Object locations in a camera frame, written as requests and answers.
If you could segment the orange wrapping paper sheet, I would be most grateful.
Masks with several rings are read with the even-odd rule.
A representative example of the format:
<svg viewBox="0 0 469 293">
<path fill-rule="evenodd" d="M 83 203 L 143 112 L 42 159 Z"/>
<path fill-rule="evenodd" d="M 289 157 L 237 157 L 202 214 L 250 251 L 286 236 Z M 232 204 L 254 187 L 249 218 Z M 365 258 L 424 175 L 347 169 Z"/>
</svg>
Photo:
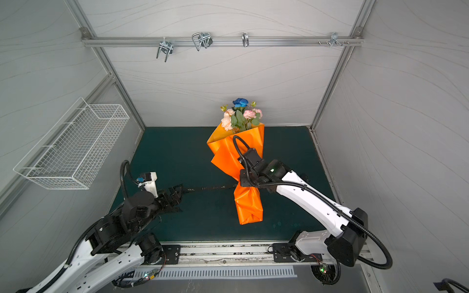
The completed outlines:
<svg viewBox="0 0 469 293">
<path fill-rule="evenodd" d="M 263 156 L 264 124 L 261 123 L 259 126 L 255 126 L 237 135 L 249 147 L 256 149 L 261 157 Z M 214 155 L 211 163 L 225 174 L 239 181 L 240 171 L 243 169 L 243 166 L 238 161 L 239 155 L 233 144 L 234 136 L 233 132 L 226 131 L 219 125 L 208 139 L 207 145 Z M 245 188 L 238 184 L 233 195 L 240 224 L 246 225 L 263 220 L 263 206 L 259 189 L 253 187 Z"/>
</svg>

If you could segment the pink fake flower stem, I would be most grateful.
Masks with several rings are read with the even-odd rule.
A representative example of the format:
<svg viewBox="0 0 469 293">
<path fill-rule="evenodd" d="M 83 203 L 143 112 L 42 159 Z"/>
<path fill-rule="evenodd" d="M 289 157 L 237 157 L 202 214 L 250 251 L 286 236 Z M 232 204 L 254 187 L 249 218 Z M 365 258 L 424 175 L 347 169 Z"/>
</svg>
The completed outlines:
<svg viewBox="0 0 469 293">
<path fill-rule="evenodd" d="M 259 126 L 262 117 L 262 110 L 257 108 L 257 103 L 255 101 L 249 103 L 243 109 L 243 124 L 246 129 L 251 129 L 254 126 Z"/>
</svg>

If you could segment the peach fake flower stem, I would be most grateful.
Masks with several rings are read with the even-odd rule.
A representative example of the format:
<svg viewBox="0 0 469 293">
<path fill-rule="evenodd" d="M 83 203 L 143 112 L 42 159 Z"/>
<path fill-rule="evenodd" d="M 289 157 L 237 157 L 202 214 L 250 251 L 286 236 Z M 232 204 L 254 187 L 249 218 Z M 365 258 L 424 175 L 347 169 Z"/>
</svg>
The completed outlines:
<svg viewBox="0 0 469 293">
<path fill-rule="evenodd" d="M 232 130 L 232 116 L 235 114 L 234 110 L 229 108 L 228 105 L 224 105 L 221 107 L 221 111 L 224 113 L 224 117 L 221 120 L 221 126 L 226 131 Z"/>
</svg>

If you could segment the blue fake flower stem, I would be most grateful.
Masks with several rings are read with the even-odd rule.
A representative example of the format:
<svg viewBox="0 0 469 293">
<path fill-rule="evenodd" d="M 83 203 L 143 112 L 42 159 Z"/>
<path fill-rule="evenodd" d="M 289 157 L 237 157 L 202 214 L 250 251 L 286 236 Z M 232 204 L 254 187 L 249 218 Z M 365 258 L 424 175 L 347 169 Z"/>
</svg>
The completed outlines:
<svg viewBox="0 0 469 293">
<path fill-rule="evenodd" d="M 235 108 L 244 108 L 249 105 L 249 101 L 244 98 L 237 98 L 233 101 L 233 105 Z"/>
</svg>

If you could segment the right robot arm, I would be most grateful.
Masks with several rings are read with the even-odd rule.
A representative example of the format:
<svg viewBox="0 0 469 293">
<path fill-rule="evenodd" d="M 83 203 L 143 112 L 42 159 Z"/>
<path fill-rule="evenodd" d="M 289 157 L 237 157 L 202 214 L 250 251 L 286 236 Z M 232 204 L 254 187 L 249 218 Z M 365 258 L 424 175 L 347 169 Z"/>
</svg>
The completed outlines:
<svg viewBox="0 0 469 293">
<path fill-rule="evenodd" d="M 266 162 L 254 148 L 239 151 L 238 155 L 243 166 L 240 171 L 243 187 L 275 192 L 301 207 L 324 227 L 322 231 L 300 232 L 293 238 L 295 250 L 304 255 L 328 253 L 348 267 L 354 266 L 357 261 L 382 270 L 393 266 L 386 246 L 368 229 L 368 215 L 364 210 L 351 210 L 329 199 L 284 163 L 278 160 Z M 360 255 L 367 240 L 381 249 L 385 262 L 376 263 Z"/>
</svg>

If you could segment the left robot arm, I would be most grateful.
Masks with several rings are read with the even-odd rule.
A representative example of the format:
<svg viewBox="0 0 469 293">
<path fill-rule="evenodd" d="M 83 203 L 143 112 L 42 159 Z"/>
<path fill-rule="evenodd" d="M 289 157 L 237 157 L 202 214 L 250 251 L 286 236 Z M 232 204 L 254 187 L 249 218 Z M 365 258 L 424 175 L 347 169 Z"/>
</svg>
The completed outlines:
<svg viewBox="0 0 469 293">
<path fill-rule="evenodd" d="M 120 180 L 123 203 L 86 229 L 67 259 L 27 293 L 95 293 L 107 283 L 120 285 L 133 267 L 162 261 L 160 241 L 143 230 L 161 214 L 180 210 L 183 185 L 157 190 L 156 174 L 145 173 L 134 180 L 139 190 L 130 196 Z"/>
</svg>

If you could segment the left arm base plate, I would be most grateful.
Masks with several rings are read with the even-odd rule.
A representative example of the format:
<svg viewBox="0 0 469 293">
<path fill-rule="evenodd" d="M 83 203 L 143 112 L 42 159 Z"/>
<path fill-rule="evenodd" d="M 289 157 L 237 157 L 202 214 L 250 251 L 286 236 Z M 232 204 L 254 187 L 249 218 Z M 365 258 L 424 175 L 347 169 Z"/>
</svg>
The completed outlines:
<svg viewBox="0 0 469 293">
<path fill-rule="evenodd" d="M 152 250 L 146 257 L 146 265 L 178 264 L 181 245 L 160 245 Z"/>
</svg>

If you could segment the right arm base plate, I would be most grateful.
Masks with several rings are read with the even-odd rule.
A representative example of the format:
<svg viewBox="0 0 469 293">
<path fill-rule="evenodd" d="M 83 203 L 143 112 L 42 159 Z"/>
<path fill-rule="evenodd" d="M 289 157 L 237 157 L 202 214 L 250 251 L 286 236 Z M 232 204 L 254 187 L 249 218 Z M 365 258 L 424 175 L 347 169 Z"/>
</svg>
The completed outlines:
<svg viewBox="0 0 469 293">
<path fill-rule="evenodd" d="M 273 255 L 274 262 L 323 262 L 321 254 L 303 254 L 294 244 L 273 243 L 267 248 L 267 252 Z"/>
</svg>

